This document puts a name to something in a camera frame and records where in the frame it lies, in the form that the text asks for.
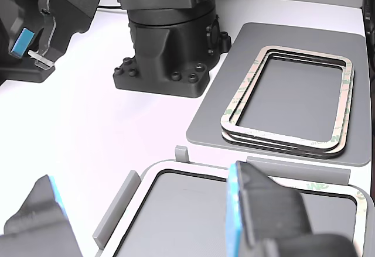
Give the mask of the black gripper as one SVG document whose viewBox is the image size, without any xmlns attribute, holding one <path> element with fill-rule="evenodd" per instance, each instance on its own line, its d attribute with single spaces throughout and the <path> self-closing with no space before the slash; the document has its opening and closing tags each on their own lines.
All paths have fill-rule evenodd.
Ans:
<svg viewBox="0 0 375 257">
<path fill-rule="evenodd" d="M 11 0 L 18 8 L 17 17 L 11 27 L 9 54 L 21 59 L 35 35 L 36 0 Z M 49 70 L 54 61 L 67 51 L 73 34 L 88 31 L 100 0 L 39 0 L 43 15 L 43 32 L 39 48 L 28 55 L 35 66 Z"/>
</svg>

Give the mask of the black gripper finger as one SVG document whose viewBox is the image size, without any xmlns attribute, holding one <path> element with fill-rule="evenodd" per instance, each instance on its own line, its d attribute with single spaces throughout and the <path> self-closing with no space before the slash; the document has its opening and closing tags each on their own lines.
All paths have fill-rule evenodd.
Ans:
<svg viewBox="0 0 375 257">
<path fill-rule="evenodd" d="M 1 256 L 82 256 L 54 177 L 39 178 L 6 221 Z"/>
<path fill-rule="evenodd" d="M 226 256 L 357 256 L 352 241 L 312 231 L 304 200 L 250 163 L 230 165 Z"/>
</svg>

